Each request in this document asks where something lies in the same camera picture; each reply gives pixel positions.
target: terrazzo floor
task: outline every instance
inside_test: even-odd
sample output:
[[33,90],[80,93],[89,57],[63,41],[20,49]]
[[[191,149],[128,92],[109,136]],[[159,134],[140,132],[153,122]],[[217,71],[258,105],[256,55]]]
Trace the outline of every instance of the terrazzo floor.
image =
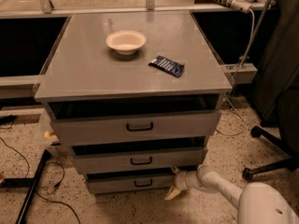
[[[241,177],[245,166],[256,167],[286,157],[264,138],[250,136],[250,129],[260,123],[256,112],[246,98],[235,97],[232,102],[235,114],[226,102],[217,131],[208,141],[208,153],[204,164],[213,167],[219,174],[244,188],[248,182]],[[47,129],[43,108],[37,106],[3,107],[0,117],[16,115],[10,127],[1,126],[0,137],[7,145],[17,149],[29,162],[28,177],[35,174],[45,148],[53,156],[49,162],[60,163],[65,170],[64,180],[55,191],[53,186],[61,180],[63,170],[56,164],[46,166],[39,183],[38,193],[43,197],[71,205],[80,223],[236,223],[236,210],[219,193],[207,194],[191,189],[172,201],[165,201],[167,189],[91,195],[78,175],[67,149],[50,147],[42,133]],[[278,135],[278,129],[266,128]],[[0,141],[0,174],[7,178],[24,177],[27,173],[25,160]],[[279,170],[258,175],[255,181],[264,182],[277,189],[299,215],[299,173]],[[0,223],[15,223],[27,189],[0,189]],[[49,203],[35,195],[27,223],[78,223],[75,215],[65,205]]]

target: white bowl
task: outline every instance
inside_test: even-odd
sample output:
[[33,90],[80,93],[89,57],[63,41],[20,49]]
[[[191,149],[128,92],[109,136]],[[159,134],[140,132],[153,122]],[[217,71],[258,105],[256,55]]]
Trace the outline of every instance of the white bowl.
[[146,41],[147,38],[143,34],[131,30],[118,31],[106,39],[107,45],[121,55],[134,54]]

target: black chair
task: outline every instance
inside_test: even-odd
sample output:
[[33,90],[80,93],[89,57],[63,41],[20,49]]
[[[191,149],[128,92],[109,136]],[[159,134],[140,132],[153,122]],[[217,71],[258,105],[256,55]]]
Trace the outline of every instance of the black chair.
[[280,94],[276,103],[276,114],[281,140],[257,126],[251,130],[251,135],[264,136],[290,157],[255,169],[245,168],[243,178],[246,180],[251,180],[254,175],[281,168],[294,171],[299,167],[299,89],[286,90]]

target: drawer handle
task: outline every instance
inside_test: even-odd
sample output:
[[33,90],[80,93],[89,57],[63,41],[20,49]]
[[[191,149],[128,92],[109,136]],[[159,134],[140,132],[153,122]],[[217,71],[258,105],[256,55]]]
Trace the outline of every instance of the drawer handle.
[[144,188],[144,187],[149,187],[152,185],[152,179],[149,181],[148,184],[137,184],[137,181],[134,181],[134,185],[137,188]]
[[152,163],[152,157],[149,157],[149,161],[146,162],[134,162],[133,159],[131,158],[131,164],[132,165],[147,165]]
[[153,129],[153,122],[150,123],[149,127],[147,128],[134,128],[132,129],[130,127],[130,124],[127,123],[127,131],[130,131],[130,132],[140,132],[140,131],[151,131]]

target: gray tabletop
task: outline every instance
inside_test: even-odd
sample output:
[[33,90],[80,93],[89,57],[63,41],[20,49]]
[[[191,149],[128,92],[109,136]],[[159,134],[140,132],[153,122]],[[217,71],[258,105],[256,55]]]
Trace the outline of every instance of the gray tabletop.
[[[122,56],[106,45],[119,30],[147,42]],[[180,78],[149,66],[156,56],[185,63]],[[73,15],[36,93],[40,102],[223,93],[231,89],[189,11]]]

